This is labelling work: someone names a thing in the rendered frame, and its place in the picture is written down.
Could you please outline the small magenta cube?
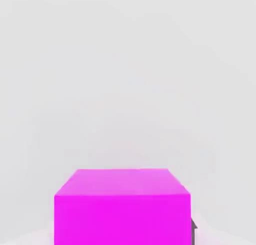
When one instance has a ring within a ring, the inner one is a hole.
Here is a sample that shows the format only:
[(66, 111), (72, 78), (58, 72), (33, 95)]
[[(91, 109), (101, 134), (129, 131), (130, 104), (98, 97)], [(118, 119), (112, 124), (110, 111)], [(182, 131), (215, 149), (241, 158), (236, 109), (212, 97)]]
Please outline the small magenta cube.
[(79, 169), (54, 196), (54, 245), (192, 244), (191, 195), (167, 169)]

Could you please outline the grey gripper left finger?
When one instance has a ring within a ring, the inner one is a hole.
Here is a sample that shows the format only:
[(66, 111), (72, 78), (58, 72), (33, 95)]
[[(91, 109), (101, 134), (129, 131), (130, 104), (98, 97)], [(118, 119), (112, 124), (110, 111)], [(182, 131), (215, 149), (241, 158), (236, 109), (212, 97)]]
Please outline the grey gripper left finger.
[(54, 222), (44, 228), (18, 238), (15, 245), (54, 245)]

